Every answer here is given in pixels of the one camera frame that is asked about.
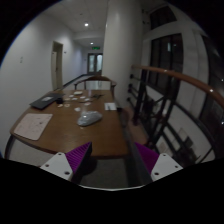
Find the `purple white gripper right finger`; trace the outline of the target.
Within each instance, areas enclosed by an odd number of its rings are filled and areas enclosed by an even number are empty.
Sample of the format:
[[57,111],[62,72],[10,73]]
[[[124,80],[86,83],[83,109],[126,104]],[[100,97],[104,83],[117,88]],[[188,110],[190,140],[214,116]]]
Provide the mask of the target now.
[[182,169],[166,153],[156,153],[140,143],[135,143],[135,147],[137,169],[143,182],[154,182]]

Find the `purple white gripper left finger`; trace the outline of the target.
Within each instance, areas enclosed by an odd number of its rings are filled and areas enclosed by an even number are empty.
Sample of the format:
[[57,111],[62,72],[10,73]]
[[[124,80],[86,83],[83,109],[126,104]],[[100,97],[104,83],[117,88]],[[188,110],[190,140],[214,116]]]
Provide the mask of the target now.
[[71,181],[92,153],[92,143],[85,143],[67,153],[58,152],[41,169]]

